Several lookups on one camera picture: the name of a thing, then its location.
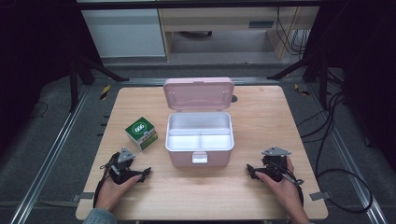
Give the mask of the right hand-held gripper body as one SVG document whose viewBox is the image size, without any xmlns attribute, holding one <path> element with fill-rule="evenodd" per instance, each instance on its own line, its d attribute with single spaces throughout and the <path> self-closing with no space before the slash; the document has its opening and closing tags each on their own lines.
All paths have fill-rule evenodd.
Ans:
<svg viewBox="0 0 396 224">
<path fill-rule="evenodd" d="M 272 146 L 262 152 L 262 163 L 264 173 L 271 177 L 275 182 L 280 182 L 283 177 L 290 176 L 287 164 L 287 157 L 290 151 L 281 147 Z"/>
</svg>

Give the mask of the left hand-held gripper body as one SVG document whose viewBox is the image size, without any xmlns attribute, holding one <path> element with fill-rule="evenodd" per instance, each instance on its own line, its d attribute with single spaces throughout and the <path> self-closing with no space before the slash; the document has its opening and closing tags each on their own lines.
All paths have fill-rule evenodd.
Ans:
<svg viewBox="0 0 396 224">
<path fill-rule="evenodd" d="M 135 154 L 125 147 L 111 157 L 106 168 L 108 169 L 109 176 L 116 184 L 120 185 L 131 177 L 139 175 L 138 171 L 132 171 L 130 169 L 134 158 Z"/>
</svg>

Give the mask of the green and white carton box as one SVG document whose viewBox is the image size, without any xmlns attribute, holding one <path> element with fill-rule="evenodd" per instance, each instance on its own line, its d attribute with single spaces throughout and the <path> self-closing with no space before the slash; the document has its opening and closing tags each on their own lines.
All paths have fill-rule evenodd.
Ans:
<svg viewBox="0 0 396 224">
<path fill-rule="evenodd" d="M 125 132 L 140 150 L 145 150 L 158 139 L 158 134 L 154 125 L 144 117 L 141 117 L 129 125 L 125 129 Z"/>
</svg>

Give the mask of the pink storage box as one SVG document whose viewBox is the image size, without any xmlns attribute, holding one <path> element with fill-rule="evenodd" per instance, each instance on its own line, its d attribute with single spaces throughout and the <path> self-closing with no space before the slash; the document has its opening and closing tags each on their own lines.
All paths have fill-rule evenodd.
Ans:
<svg viewBox="0 0 396 224">
<path fill-rule="evenodd" d="M 234 146 L 226 109 L 234 84 L 228 77 L 168 78 L 163 92 L 168 107 L 165 147 L 176 167 L 225 166 Z"/>
</svg>

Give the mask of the person's right hand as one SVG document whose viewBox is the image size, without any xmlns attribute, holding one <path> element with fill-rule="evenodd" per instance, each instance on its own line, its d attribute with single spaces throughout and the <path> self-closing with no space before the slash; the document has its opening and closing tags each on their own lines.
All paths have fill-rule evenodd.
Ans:
<svg viewBox="0 0 396 224">
<path fill-rule="evenodd" d="M 285 209 L 289 217 L 291 214 L 304 212 L 299 192 L 296 186 L 288 179 L 282 179 L 280 182 L 275 182 L 267 174 L 260 172 L 256 172 L 256 176 L 275 194 L 279 204 Z"/>
</svg>

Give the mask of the person's left hand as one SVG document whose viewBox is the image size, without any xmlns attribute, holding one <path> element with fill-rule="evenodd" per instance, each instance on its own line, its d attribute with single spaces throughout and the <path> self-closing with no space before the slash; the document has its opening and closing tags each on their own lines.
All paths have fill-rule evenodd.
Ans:
<svg viewBox="0 0 396 224">
<path fill-rule="evenodd" d="M 120 201 L 122 195 L 127 192 L 140 178 L 140 175 L 136 175 L 124 183 L 118 185 L 111 177 L 106 177 L 102 187 L 99 190 L 94 207 L 111 212 Z"/>
</svg>

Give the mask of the black metal stand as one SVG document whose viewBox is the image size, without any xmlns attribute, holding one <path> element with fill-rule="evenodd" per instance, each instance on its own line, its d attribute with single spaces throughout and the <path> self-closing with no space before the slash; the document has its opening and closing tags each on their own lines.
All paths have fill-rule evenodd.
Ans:
<svg viewBox="0 0 396 224">
<path fill-rule="evenodd" d="M 85 56 L 78 56 L 73 59 L 69 64 L 69 77 L 70 77 L 70 93 L 71 93 L 71 106 L 70 111 L 76 110 L 79 99 L 78 99 L 78 78 L 81 79 L 84 85 L 91 85 L 94 82 L 94 77 L 91 69 L 99 71 L 107 77 L 117 81 L 124 82 L 128 81 L 126 77 L 120 77 L 110 70 L 104 68 L 102 65 L 95 63 Z"/>
<path fill-rule="evenodd" d="M 326 48 L 312 49 L 300 61 L 292 64 L 281 72 L 268 77 L 268 79 L 280 80 L 281 78 L 303 66 L 306 67 L 303 75 L 303 80 L 305 82 L 312 82 L 317 77 L 319 78 L 318 99 L 322 107 L 327 109 L 329 57 L 328 50 Z"/>
</svg>

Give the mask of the white cabinet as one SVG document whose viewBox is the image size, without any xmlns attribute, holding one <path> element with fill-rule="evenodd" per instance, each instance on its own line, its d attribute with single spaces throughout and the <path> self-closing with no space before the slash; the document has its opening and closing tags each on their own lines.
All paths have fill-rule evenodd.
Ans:
<svg viewBox="0 0 396 224">
<path fill-rule="evenodd" d="M 163 57 L 156 9 L 83 10 L 101 58 Z"/>
</svg>

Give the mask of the light wooden desk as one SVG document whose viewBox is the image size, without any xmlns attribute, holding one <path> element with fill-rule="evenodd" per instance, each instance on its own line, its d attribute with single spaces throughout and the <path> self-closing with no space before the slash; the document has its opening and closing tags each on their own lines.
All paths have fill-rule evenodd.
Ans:
<svg viewBox="0 0 396 224">
<path fill-rule="evenodd" d="M 159 9 L 166 58 L 174 32 L 265 30 L 275 56 L 281 60 L 297 30 L 311 30 L 319 7 L 236 7 Z"/>
</svg>

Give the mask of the grey metal bracket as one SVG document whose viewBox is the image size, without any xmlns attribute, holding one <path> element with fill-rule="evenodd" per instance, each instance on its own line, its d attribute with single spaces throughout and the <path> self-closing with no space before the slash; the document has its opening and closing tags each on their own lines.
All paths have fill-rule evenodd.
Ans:
<svg viewBox="0 0 396 224">
<path fill-rule="evenodd" d="M 312 201 L 328 200 L 332 197 L 332 195 L 328 191 L 325 192 L 319 191 L 319 192 L 310 193 L 309 196 Z"/>
<path fill-rule="evenodd" d="M 75 194 L 72 197 L 72 201 L 78 203 L 82 199 L 90 200 L 94 197 L 93 192 L 81 192 L 80 194 Z"/>
</svg>

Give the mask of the aluminium rail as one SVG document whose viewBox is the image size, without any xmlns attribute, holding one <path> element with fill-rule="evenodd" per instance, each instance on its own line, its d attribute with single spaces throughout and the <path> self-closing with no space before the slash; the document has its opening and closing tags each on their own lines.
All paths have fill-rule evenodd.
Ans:
<svg viewBox="0 0 396 224">
<path fill-rule="evenodd" d="M 58 132 L 49 150 L 49 153 L 47 154 L 47 157 L 44 159 L 39 171 L 35 176 L 33 183 L 22 200 L 18 203 L 17 209 L 10 220 L 10 224 L 24 224 L 29 217 L 35 203 L 37 202 L 37 198 L 41 190 L 44 188 L 44 185 L 47 182 L 55 162 L 58 160 L 58 157 L 64 147 L 64 143 L 76 122 L 76 119 L 86 101 L 86 97 L 90 89 L 91 86 L 82 87 L 81 93 L 78 94 L 78 102 L 76 107 L 68 114 L 62 129 Z"/>
<path fill-rule="evenodd" d="M 332 197 L 325 201 L 328 216 L 323 224 L 390 224 L 369 186 L 358 161 L 352 157 L 335 121 L 335 111 L 344 96 L 327 94 L 328 110 L 317 96 L 317 87 L 307 86 L 315 114 L 304 123 L 309 128 L 302 140 L 308 147 L 319 188 Z"/>
</svg>

